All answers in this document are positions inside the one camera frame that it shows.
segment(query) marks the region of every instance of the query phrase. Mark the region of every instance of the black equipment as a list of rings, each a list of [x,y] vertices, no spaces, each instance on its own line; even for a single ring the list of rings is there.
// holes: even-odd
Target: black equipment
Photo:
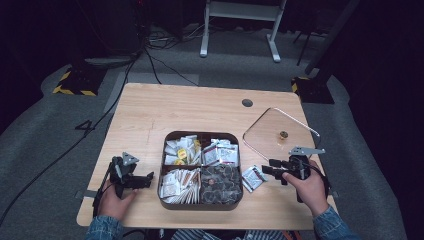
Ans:
[[[93,218],[97,216],[100,200],[104,193],[103,187],[109,174],[110,183],[115,185],[115,192],[119,198],[122,197],[125,188],[139,189],[150,187],[154,172],[147,174],[147,176],[134,176],[133,172],[137,166],[136,162],[139,160],[125,152],[123,153],[123,157],[124,158],[115,156],[112,158],[112,162],[109,163],[103,182],[94,198]]]
[[[309,164],[308,157],[306,155],[291,155],[289,161],[280,161],[276,159],[269,159],[269,165],[262,165],[262,172],[274,176],[276,180],[281,181],[281,185],[287,185],[287,181],[283,178],[283,173],[287,172],[297,177],[300,180],[305,180],[311,175],[311,169],[316,171],[324,182],[325,195],[328,196],[330,189],[330,182],[328,178],[324,176],[321,171]],[[297,195],[297,201],[302,203],[302,199]]]

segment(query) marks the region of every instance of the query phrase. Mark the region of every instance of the yellow and black tape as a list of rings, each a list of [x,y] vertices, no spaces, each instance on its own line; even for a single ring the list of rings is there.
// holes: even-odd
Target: yellow and black tape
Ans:
[[[63,74],[56,88],[53,89],[53,93],[63,93],[70,95],[86,95],[86,96],[97,96],[98,87],[102,81],[96,84],[88,84],[87,81],[81,81],[76,74],[72,73],[72,68],[68,68],[65,74]]]
[[[292,80],[291,80],[292,91],[294,93],[296,93],[298,96],[299,96],[299,88],[297,87],[296,82],[299,81],[299,80],[307,81],[307,80],[309,80],[309,78],[307,78],[307,77],[294,77],[294,78],[292,78]]]

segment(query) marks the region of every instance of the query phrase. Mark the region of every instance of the gray carpet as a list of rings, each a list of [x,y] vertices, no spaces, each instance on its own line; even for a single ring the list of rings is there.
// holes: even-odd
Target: gray carpet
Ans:
[[[214,33],[206,58],[199,57],[200,38],[149,53],[199,86],[291,91],[291,78],[305,76],[303,69],[316,52],[313,47],[321,40],[311,40],[312,48],[307,49],[297,67],[303,40],[293,44],[294,34],[279,33],[276,43],[282,61],[274,63],[265,42],[269,32]],[[164,84],[192,85],[162,63],[154,60],[154,64]],[[110,69],[96,97],[52,94],[67,67],[45,79],[44,98],[0,136],[2,213],[28,182],[83,136],[84,132],[74,130],[75,126],[100,119],[124,81],[125,67]],[[144,54],[131,69],[128,81],[154,83],[152,73]],[[327,153],[321,159],[337,193],[340,215],[363,239],[406,239],[396,197],[355,125],[347,105],[349,96],[334,77],[328,87],[335,104],[302,106],[308,124],[322,136],[319,147]],[[22,194],[0,227],[0,239],[84,237],[87,228],[76,223],[80,200],[74,195],[84,190],[90,180],[112,116],[108,114],[91,134]],[[314,239],[310,231],[302,234],[304,239]]]

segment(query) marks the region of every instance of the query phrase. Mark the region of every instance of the denim sleeve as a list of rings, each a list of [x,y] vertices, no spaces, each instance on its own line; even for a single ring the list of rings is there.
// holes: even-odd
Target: denim sleeve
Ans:
[[[340,216],[329,207],[324,213],[314,218],[314,227],[322,240],[330,239],[360,239],[352,232]]]
[[[109,216],[97,216],[91,221],[85,234],[86,240],[120,240],[124,227],[117,219]]]

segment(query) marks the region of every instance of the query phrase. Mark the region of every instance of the black cable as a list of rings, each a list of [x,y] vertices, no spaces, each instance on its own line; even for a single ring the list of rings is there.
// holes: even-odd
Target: black cable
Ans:
[[[150,34],[149,37],[147,37],[146,40],[146,47],[154,50],[161,50],[161,49],[167,49],[168,45],[171,44],[175,40],[175,37],[167,36],[162,31],[155,31]],[[152,44],[153,41],[165,41],[164,45],[154,45]]]
[[[328,191],[331,188],[331,184],[330,184],[330,180],[328,180],[328,177],[324,176],[324,174],[322,174],[321,170],[315,166],[312,166],[311,164],[308,163],[304,163],[301,161],[301,163],[306,166],[311,168],[312,170],[314,170],[315,172],[317,172],[319,174],[319,176],[321,177],[322,181],[324,182],[324,187],[325,187],[325,194],[326,196],[328,196]]]
[[[175,38],[173,38],[173,37],[168,37],[168,38],[172,39],[172,40],[169,41],[169,39],[167,39],[163,46],[153,45],[150,41],[149,41],[148,44],[146,44],[146,46],[150,49],[162,50],[162,49],[171,49],[171,48],[175,47],[177,44],[180,43],[179,40],[175,40]]]
[[[143,230],[141,230],[141,229],[134,229],[134,230],[131,230],[131,231],[129,231],[129,232],[126,232],[124,235],[123,235],[123,237],[127,237],[128,235],[130,235],[130,234],[133,234],[133,233],[136,233],[136,232],[139,232],[139,233],[141,233],[141,234],[143,234],[143,239],[144,240],[147,240],[147,234],[146,234],[146,232],[145,231],[143,231]]]
[[[70,151],[72,151],[82,140],[84,140],[85,137],[88,136],[88,134],[90,134],[97,125],[99,125],[99,123],[106,117],[106,115],[112,110],[113,106],[118,102],[122,91],[124,89],[125,86],[125,82],[128,79],[128,74],[132,68],[132,66],[134,65],[135,61],[138,59],[135,58],[135,60],[128,65],[127,69],[125,70],[125,80],[124,80],[124,84],[122,84],[121,90],[119,92],[118,97],[116,98],[115,102],[112,104],[112,106],[106,111],[106,113],[103,114],[103,116],[94,124],[94,126],[90,129],[88,129],[84,135],[78,139],[68,150],[66,150],[64,153],[62,153],[56,160],[54,160],[53,162],[51,162],[46,168],[44,168],[40,173],[38,173],[29,183],[27,183],[27,185],[25,185],[25,187],[15,196],[15,198],[9,203],[9,205],[7,206],[6,210],[3,212],[1,218],[0,218],[0,227],[3,225],[4,219],[6,218],[7,214],[9,213],[10,209],[12,208],[12,206],[15,204],[15,202],[18,200],[18,198],[38,179],[40,178],[47,170],[49,170],[53,165],[55,165],[57,162],[59,162],[63,157],[65,157]]]
[[[152,65],[153,73],[155,74],[156,80],[159,84],[162,84],[162,82],[159,80],[158,75],[156,74],[155,65],[153,64],[152,56],[150,56],[150,53],[147,51],[146,48],[144,48],[144,51],[146,52],[147,56],[149,56],[150,64]]]
[[[199,85],[197,85],[196,83],[194,83],[194,82],[192,82],[192,81],[190,81],[188,78],[186,78],[186,77],[184,77],[183,75],[181,75],[177,70],[175,70],[175,69],[173,69],[172,67],[170,67],[170,66],[168,66],[168,65],[166,65],[165,64],[165,62],[163,62],[163,61],[161,61],[161,60],[159,60],[159,59],[157,59],[157,58],[155,58],[155,57],[152,57],[152,56],[150,56],[152,59],[154,59],[154,60],[156,60],[156,61],[158,61],[158,62],[160,62],[160,63],[162,63],[165,67],[167,67],[167,68],[169,68],[169,69],[171,69],[173,72],[175,72],[176,74],[178,74],[180,77],[182,77],[182,78],[184,78],[185,80],[187,80],[188,82],[190,82],[190,83],[192,83],[193,85],[195,85],[195,86],[199,86]]]
[[[116,183],[110,183],[109,184],[109,186],[107,186],[106,188],[105,188],[105,190],[103,190],[102,191],[102,193],[105,193],[106,192],[106,190],[108,190],[110,187],[112,187],[112,185],[114,185],[114,184],[116,184]]]

